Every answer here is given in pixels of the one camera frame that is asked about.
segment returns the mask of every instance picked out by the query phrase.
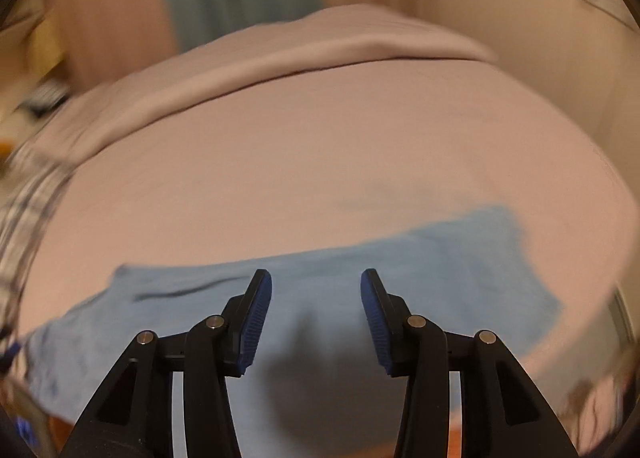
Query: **beige wall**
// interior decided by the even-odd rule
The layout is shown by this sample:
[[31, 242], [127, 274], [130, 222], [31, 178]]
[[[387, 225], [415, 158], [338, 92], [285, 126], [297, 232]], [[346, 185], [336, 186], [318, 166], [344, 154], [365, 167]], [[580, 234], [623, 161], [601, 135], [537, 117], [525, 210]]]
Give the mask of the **beige wall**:
[[[640, 38], [581, 0], [427, 0], [421, 16], [478, 38], [607, 152], [640, 201]], [[622, 283], [640, 330], [640, 251]]]

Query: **plaid blanket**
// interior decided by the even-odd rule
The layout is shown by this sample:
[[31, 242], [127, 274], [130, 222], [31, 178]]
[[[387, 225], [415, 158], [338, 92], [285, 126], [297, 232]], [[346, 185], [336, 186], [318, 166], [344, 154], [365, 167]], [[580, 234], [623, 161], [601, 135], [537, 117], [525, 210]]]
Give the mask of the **plaid blanket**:
[[24, 183], [0, 209], [0, 352], [18, 320], [20, 299], [44, 227], [73, 174], [73, 167], [36, 152], [29, 142], [7, 161]]

